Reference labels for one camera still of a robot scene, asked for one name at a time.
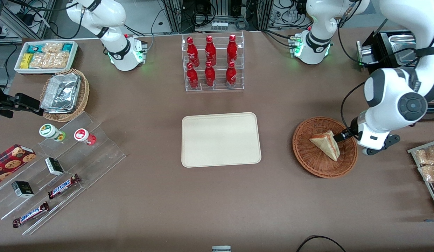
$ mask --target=brown table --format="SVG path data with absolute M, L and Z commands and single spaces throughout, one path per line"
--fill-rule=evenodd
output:
M 348 52 L 368 29 L 343 29 Z M 368 77 L 338 46 L 318 65 L 291 59 L 286 47 L 246 32 L 243 92 L 184 90 L 181 36 L 156 37 L 145 65 L 120 72 L 99 40 L 78 40 L 75 67 L 91 85 L 86 111 L 128 154 L 121 163 L 31 236 L 0 220 L 1 251 L 294 251 L 310 235 L 335 239 L 347 251 L 434 251 L 434 203 L 407 149 L 434 140 L 434 122 L 394 133 L 386 152 L 359 155 L 345 177 L 305 171 L 291 150 L 294 128 L 313 116 L 340 120 L 345 94 Z M 47 76 L 16 75 L 11 93 L 39 97 Z M 350 121 L 367 105 L 361 90 L 345 105 Z M 185 116 L 253 112 L 262 161 L 243 166 L 184 168 Z M 33 146 L 48 121 L 17 112 L 0 119 L 0 152 Z M 312 241 L 302 251 L 338 251 Z

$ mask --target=red cookie box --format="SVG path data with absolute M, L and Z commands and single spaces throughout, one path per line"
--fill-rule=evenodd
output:
M 13 145 L 0 154 L 0 182 L 36 157 L 32 149 Z

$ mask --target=yellow snack package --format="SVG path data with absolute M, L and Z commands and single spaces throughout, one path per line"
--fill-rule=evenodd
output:
M 21 69 L 28 69 L 30 62 L 32 61 L 32 57 L 33 57 L 32 53 L 25 53 L 22 56 L 22 60 L 21 60 L 21 63 L 20 63 L 20 68 Z

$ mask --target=red bottle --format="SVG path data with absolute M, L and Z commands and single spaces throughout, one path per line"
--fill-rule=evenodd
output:
M 228 43 L 228 47 L 226 48 L 226 52 L 228 57 L 226 61 L 230 63 L 231 61 L 236 61 L 237 59 L 237 44 L 236 44 L 236 35 L 230 35 L 230 42 Z
M 216 46 L 212 42 L 211 35 L 206 36 L 206 48 L 204 49 L 204 51 L 206 52 L 206 60 L 210 61 L 213 66 L 216 65 L 217 64 Z
M 200 60 L 198 59 L 198 50 L 197 47 L 194 45 L 194 40 L 192 37 L 188 37 L 186 41 L 188 42 L 189 61 L 192 62 L 194 67 L 198 67 L 200 65 Z
M 228 88 L 234 88 L 234 86 L 236 86 L 236 74 L 234 62 L 228 63 L 228 69 L 226 70 L 226 86 Z
M 198 88 L 198 75 L 196 70 L 194 69 L 194 66 L 192 63 L 188 62 L 186 65 L 188 68 L 188 71 L 186 72 L 186 75 L 188 76 L 188 81 L 190 88 L 197 89 Z
M 212 88 L 214 86 L 214 83 L 216 82 L 216 72 L 214 70 L 214 67 L 212 67 L 211 61 L 206 62 L 206 69 L 204 70 L 204 75 L 206 75 L 206 85 Z

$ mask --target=round wicker basket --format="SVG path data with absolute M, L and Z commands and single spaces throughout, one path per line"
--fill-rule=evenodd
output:
M 330 159 L 309 139 L 312 135 L 331 130 L 339 134 L 345 129 L 342 123 L 327 117 L 309 118 L 295 129 L 292 148 L 300 164 L 312 174 L 334 178 L 346 175 L 356 164 L 357 144 L 354 138 L 338 143 L 340 156 L 337 161 Z
M 59 123 L 65 123 L 67 121 L 73 120 L 85 110 L 86 104 L 88 103 L 88 96 L 89 96 L 89 83 L 88 80 L 85 78 L 85 75 L 83 75 L 82 72 L 76 69 L 62 71 L 56 73 L 55 75 L 66 75 L 72 73 L 79 75 L 82 78 L 82 82 L 80 84 L 81 87 L 80 90 L 78 91 L 76 110 L 74 110 L 74 112 L 71 114 L 49 114 L 44 112 L 43 114 L 44 118 L 51 121 L 58 121 Z M 46 82 L 46 85 L 44 85 L 43 91 L 41 92 L 40 102 L 42 102 L 44 95 L 46 94 L 46 89 L 48 87 L 48 84 L 49 84 L 49 80 Z

